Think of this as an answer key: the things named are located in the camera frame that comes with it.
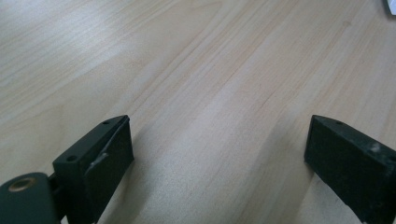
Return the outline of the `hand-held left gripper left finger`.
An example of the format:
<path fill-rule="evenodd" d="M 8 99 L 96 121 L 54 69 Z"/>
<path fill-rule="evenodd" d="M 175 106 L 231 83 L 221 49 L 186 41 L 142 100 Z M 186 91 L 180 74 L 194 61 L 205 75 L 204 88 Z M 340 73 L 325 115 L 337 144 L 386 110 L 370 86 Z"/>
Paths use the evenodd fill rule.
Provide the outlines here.
<path fill-rule="evenodd" d="M 133 160 L 126 115 L 101 122 L 59 156 L 53 168 L 69 224 L 97 222 Z"/>

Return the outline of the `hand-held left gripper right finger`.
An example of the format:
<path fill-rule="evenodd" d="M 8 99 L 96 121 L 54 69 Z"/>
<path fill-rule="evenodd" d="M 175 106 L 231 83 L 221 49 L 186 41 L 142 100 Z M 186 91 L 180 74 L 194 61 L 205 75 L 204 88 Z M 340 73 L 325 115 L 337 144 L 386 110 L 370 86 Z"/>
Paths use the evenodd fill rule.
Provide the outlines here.
<path fill-rule="evenodd" d="M 365 224 L 396 219 L 396 151 L 336 119 L 314 115 L 304 161 Z"/>

